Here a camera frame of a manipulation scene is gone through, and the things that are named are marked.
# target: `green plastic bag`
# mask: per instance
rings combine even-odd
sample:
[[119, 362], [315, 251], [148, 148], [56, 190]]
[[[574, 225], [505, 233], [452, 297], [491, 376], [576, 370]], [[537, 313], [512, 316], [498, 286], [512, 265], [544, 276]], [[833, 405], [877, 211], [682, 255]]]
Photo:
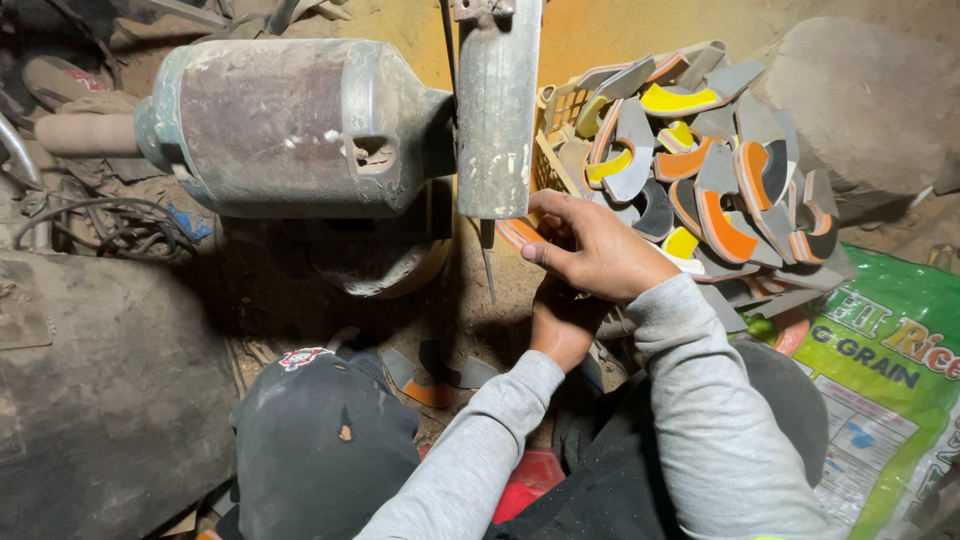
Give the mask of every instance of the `green plastic bag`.
[[853, 246], [794, 358], [824, 394], [821, 504], [851, 540], [898, 540], [960, 450], [960, 278]]

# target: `gray long-sleeve shirt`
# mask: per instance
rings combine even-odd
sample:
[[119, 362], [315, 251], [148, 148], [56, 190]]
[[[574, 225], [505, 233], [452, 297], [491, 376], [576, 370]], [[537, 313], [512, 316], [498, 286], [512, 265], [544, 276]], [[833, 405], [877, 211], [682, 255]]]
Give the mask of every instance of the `gray long-sleeve shirt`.
[[[663, 282], [627, 313], [648, 358], [660, 462], [684, 531], [697, 540], [838, 537], [693, 280]], [[528, 351], [487, 382], [356, 538], [481, 538], [563, 379], [549, 357]]]

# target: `hand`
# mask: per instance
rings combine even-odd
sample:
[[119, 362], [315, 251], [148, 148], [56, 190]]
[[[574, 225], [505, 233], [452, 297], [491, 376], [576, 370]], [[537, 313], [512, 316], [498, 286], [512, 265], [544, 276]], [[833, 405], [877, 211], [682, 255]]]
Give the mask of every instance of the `hand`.
[[569, 285], [547, 274], [534, 296], [530, 349], [550, 356], [564, 373], [584, 359], [612, 306], [596, 297], [577, 299], [577, 294]]
[[546, 212], [537, 232], [546, 242], [523, 246], [523, 258], [578, 290], [613, 302], [680, 274], [666, 257], [609, 209], [553, 189], [530, 196], [530, 211]]

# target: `person's right hand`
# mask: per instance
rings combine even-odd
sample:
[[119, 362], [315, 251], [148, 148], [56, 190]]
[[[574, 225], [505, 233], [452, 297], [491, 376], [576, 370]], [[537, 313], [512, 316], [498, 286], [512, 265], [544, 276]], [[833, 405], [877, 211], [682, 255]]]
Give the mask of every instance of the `person's right hand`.
[[546, 242], [520, 250], [570, 286], [613, 302], [632, 302], [643, 291], [680, 274], [670, 260], [611, 210], [553, 189], [530, 196], [543, 211], [537, 232]]

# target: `black pants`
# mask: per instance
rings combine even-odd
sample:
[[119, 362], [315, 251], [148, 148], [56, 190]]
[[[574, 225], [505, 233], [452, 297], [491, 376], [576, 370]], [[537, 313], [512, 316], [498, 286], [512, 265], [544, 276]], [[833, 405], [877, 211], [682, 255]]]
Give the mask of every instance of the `black pants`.
[[[828, 442], [819, 392], [790, 358], [735, 346], [815, 485]], [[336, 356], [266, 367], [231, 421], [241, 503], [239, 519], [218, 526], [225, 540], [238, 538], [237, 522], [245, 540], [352, 538], [420, 462], [414, 411]], [[571, 474], [486, 538], [685, 538], [660, 470], [647, 379], [603, 396], [568, 431]]]

